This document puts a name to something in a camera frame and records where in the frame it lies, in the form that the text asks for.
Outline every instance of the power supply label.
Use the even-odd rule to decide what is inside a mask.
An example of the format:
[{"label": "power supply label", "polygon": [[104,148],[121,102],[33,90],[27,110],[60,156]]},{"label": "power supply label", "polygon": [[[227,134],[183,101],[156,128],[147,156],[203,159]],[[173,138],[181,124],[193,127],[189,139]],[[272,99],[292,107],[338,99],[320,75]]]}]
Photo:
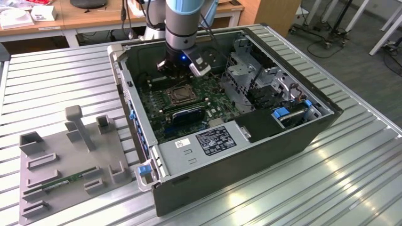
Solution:
[{"label": "power supply label", "polygon": [[235,147],[236,143],[232,136],[228,134],[224,126],[200,133],[195,136],[205,155],[211,156],[226,149]]}]

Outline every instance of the blue latch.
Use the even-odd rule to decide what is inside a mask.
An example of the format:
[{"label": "blue latch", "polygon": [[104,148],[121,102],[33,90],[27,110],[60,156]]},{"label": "blue latch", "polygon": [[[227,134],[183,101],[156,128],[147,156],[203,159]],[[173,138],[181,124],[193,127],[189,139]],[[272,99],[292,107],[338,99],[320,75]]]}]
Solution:
[{"label": "blue latch", "polygon": [[133,120],[136,118],[136,114],[133,113],[133,110],[129,112],[129,119]]},{"label": "blue latch", "polygon": [[278,108],[274,110],[274,115],[276,118],[280,118],[282,116],[287,115],[290,112],[284,107]]},{"label": "blue latch", "polygon": [[151,172],[152,172],[152,167],[151,167],[151,165],[140,166],[140,167],[137,168],[137,172],[139,172],[139,174],[140,174],[141,176],[145,175],[145,174],[148,174],[148,173],[151,173]]},{"label": "blue latch", "polygon": [[307,107],[312,105],[310,100],[304,100],[304,104],[307,105]]}]

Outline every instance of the white sticker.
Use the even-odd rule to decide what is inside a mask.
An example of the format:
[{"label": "white sticker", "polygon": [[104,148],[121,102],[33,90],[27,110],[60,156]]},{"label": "white sticker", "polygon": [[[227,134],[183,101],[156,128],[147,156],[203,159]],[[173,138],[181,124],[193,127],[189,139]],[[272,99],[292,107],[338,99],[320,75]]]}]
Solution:
[{"label": "white sticker", "polygon": [[41,27],[39,28],[40,31],[47,31],[47,30],[57,30],[60,27]]},{"label": "white sticker", "polygon": [[189,140],[188,140],[188,138],[187,138],[187,139],[183,139],[183,140],[179,140],[179,141],[175,142],[175,144],[176,144],[176,147],[177,147],[177,148],[179,148],[179,147],[184,147],[185,145],[189,144]]}]

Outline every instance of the cpu socket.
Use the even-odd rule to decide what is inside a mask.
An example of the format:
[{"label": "cpu socket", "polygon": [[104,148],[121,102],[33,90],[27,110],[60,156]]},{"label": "cpu socket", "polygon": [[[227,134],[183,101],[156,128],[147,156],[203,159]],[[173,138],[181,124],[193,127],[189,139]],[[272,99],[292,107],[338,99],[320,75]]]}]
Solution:
[{"label": "cpu socket", "polygon": [[167,95],[173,105],[180,105],[192,102],[196,99],[192,87],[189,85],[168,89]]}]

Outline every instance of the aluminum workbench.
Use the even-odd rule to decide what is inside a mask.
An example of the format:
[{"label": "aluminum workbench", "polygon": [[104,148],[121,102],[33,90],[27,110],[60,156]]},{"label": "aluminum workbench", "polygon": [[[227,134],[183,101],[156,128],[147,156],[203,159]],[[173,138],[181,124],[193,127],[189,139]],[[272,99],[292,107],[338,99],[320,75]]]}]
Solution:
[{"label": "aluminum workbench", "polygon": [[[344,113],[306,150],[157,218],[136,181],[32,225],[400,225],[402,131],[268,28],[250,29]],[[139,163],[105,52],[107,44],[13,55],[0,86],[0,225],[19,220],[20,133],[64,130],[64,107],[84,123],[116,120],[127,161]]]}]

